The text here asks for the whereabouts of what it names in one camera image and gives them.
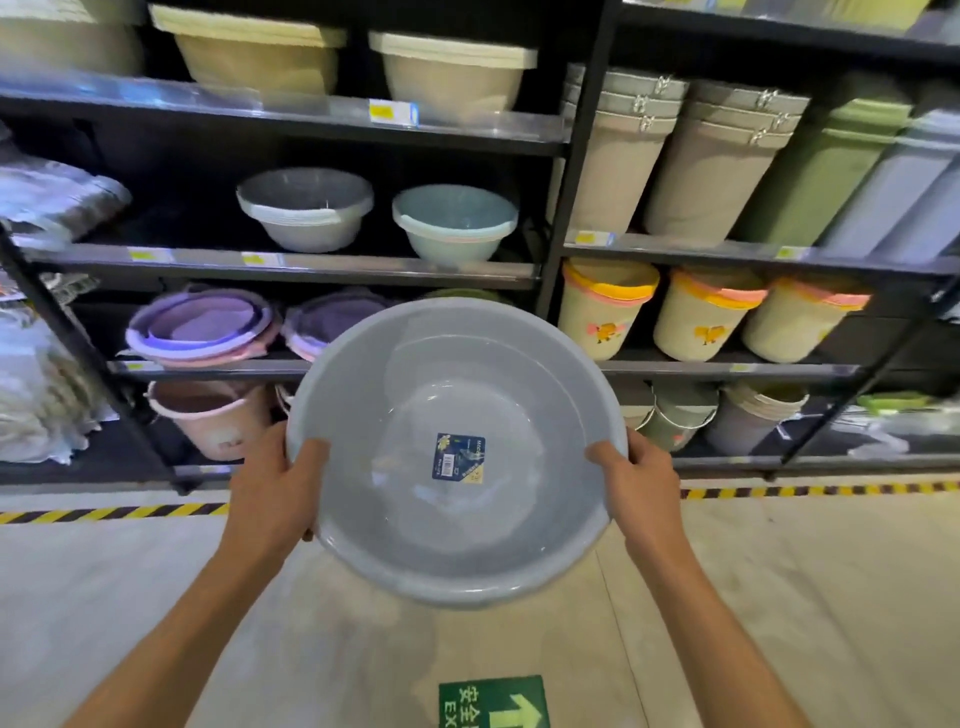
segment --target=cartoon print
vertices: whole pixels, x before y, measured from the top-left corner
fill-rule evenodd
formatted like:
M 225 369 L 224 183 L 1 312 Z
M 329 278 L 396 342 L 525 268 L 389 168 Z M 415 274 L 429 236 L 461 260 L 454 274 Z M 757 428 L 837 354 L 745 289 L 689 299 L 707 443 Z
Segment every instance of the cartoon print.
M 623 332 L 626 330 L 627 327 L 624 324 L 600 324 L 600 326 L 590 324 L 587 326 L 587 333 L 597 337 L 597 344 L 606 344 L 614 336 L 623 336 Z
M 727 333 L 727 327 L 696 327 L 693 335 L 704 340 L 704 346 L 716 344 Z

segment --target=gray plastic basin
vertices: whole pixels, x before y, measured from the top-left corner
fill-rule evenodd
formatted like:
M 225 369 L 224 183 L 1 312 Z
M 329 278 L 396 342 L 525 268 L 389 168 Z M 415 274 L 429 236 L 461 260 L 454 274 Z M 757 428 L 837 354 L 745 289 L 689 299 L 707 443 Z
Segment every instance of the gray plastic basin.
M 437 477 L 443 435 L 485 439 L 482 482 Z M 330 344 L 297 392 L 291 460 L 307 437 L 331 442 L 321 541 L 383 588 L 451 607 L 526 594 L 572 566 L 610 520 L 584 447 L 627 451 L 616 397 L 579 347 L 466 298 L 389 308 Z

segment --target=left hand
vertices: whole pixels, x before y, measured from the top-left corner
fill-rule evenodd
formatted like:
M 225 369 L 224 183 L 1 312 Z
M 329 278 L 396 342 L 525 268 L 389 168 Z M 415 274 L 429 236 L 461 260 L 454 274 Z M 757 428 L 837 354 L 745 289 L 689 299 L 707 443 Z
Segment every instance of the left hand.
M 313 538 L 326 440 L 306 440 L 287 466 L 287 424 L 278 423 L 253 444 L 230 479 L 230 508 L 218 554 L 248 566 L 279 568 L 297 541 Z

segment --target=floor exit sign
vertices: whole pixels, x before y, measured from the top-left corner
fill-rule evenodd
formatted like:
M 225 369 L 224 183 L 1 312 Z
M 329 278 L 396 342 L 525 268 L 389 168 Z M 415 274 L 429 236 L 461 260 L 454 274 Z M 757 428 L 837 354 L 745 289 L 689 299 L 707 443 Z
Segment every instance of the floor exit sign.
M 440 728 L 550 728 L 539 675 L 440 685 Z

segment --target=concrete floor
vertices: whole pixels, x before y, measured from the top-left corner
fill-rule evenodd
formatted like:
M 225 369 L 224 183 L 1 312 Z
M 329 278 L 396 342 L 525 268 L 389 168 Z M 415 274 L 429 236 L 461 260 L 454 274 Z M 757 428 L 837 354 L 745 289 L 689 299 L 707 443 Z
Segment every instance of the concrete floor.
M 0 510 L 178 501 L 17 495 Z M 700 500 L 684 521 L 815 725 L 960 725 L 960 494 Z M 58 726 L 174 603 L 222 528 L 219 517 L 0 526 L 0 724 Z M 700 725 L 615 526 L 546 590 L 474 613 L 394 598 L 301 544 L 190 725 L 436 726 L 439 683 L 528 674 L 543 676 L 554 728 Z

